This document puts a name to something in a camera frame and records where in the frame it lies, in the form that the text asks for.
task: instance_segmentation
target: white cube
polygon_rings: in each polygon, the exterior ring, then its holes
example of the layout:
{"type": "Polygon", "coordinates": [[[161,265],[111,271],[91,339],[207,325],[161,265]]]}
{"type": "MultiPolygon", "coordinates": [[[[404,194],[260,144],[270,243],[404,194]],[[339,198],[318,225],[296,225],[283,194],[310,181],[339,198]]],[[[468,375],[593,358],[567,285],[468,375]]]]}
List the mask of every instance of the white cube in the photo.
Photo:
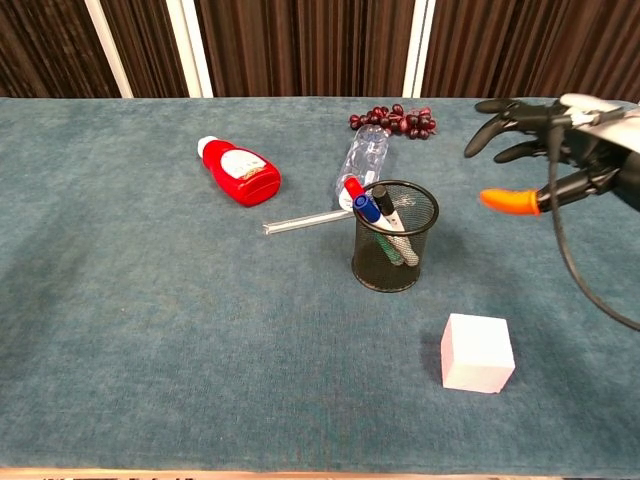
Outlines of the white cube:
{"type": "Polygon", "coordinates": [[[445,388],[498,393],[515,369],[504,318],[452,313],[440,354],[445,388]]]}

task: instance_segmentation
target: white bottle cap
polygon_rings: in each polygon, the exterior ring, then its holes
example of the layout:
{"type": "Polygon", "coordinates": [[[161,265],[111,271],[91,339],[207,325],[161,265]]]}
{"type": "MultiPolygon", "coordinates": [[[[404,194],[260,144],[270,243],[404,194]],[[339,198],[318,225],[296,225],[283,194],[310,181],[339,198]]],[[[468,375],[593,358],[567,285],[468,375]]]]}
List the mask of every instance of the white bottle cap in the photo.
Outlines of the white bottle cap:
{"type": "Polygon", "coordinates": [[[204,147],[207,145],[207,143],[213,142],[214,140],[218,140],[218,137],[208,136],[198,140],[198,156],[200,158],[202,158],[202,155],[204,153],[204,147]]]}

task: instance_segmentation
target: clear plastic bottle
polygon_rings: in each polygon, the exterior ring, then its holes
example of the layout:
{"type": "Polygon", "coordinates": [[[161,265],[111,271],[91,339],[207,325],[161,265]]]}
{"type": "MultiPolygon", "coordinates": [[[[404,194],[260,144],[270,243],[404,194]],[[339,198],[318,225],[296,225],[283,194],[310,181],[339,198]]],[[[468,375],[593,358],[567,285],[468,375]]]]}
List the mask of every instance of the clear plastic bottle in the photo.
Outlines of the clear plastic bottle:
{"type": "Polygon", "coordinates": [[[380,125],[363,125],[356,132],[336,181],[336,195],[343,209],[351,210],[352,203],[344,181],[354,176],[363,186],[377,182],[388,148],[389,135],[380,125]]]}

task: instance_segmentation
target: pen holder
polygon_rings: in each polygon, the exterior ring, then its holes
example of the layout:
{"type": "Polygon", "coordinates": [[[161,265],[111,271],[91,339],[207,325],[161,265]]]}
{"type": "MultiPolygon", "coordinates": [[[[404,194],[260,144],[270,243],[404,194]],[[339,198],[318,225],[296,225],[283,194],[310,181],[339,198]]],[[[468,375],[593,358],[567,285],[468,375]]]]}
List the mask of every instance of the pen holder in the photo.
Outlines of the pen holder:
{"type": "Polygon", "coordinates": [[[438,202],[424,188],[401,180],[384,180],[365,187],[383,185],[393,202],[404,232],[383,230],[355,211],[356,241],[351,269],[365,287],[379,292],[400,292],[420,277],[427,233],[438,218],[438,202]]]}

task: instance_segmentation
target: grape bunch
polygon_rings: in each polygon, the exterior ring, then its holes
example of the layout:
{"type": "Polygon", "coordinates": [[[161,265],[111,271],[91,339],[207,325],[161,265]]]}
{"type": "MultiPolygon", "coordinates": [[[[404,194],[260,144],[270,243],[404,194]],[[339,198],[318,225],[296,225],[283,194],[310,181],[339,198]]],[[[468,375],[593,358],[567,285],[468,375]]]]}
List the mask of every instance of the grape bunch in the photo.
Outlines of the grape bunch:
{"type": "Polygon", "coordinates": [[[412,140],[426,140],[436,133],[436,121],[429,107],[413,108],[409,113],[405,113],[399,103],[394,104],[391,110],[384,106],[376,106],[366,115],[354,114],[349,117],[349,125],[353,130],[366,124],[380,125],[389,135],[406,135],[412,140]]]}

